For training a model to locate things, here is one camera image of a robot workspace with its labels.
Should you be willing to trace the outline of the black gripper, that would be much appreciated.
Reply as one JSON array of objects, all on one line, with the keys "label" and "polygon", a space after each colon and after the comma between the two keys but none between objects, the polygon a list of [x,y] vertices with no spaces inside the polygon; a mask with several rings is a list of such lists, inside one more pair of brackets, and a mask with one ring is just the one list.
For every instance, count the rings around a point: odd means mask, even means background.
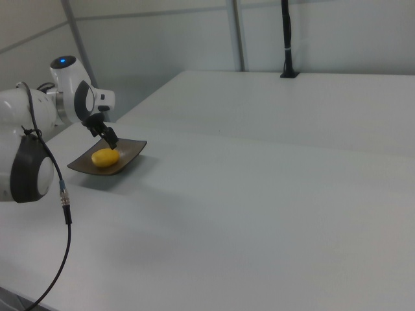
[{"label": "black gripper", "polygon": [[93,137],[99,136],[103,138],[113,150],[117,147],[118,137],[112,128],[105,125],[104,120],[104,113],[99,112],[90,115],[81,124],[91,132]]}]

